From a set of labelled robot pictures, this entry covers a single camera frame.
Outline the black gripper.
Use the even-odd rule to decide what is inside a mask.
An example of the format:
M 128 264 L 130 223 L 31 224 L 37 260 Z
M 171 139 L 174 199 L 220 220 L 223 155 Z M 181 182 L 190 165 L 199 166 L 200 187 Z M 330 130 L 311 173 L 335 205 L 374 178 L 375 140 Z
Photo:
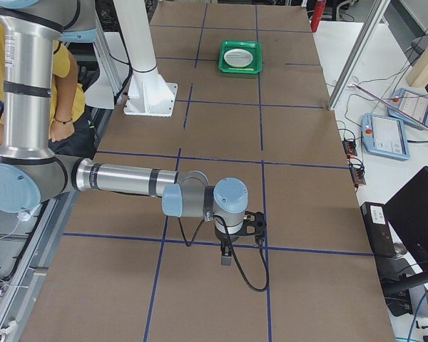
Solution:
M 230 266 L 233 258 L 232 245 L 240 236 L 238 234 L 230 234 L 230 237 L 228 237 L 226 233 L 217 228 L 215 228 L 215 236 L 220 241 L 220 263 L 222 266 Z

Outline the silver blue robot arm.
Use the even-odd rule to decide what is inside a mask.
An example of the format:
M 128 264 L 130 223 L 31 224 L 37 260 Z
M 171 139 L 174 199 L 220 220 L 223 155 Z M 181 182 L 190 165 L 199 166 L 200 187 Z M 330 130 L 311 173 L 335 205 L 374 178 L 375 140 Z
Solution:
M 96 163 L 49 149 L 54 44 L 96 39 L 93 1 L 0 1 L 5 32 L 4 141 L 0 210 L 23 212 L 71 190 L 158 197 L 170 217 L 213 222 L 221 262 L 235 261 L 233 242 L 247 233 L 248 190 L 235 178 L 210 186 L 198 171 L 176 172 Z

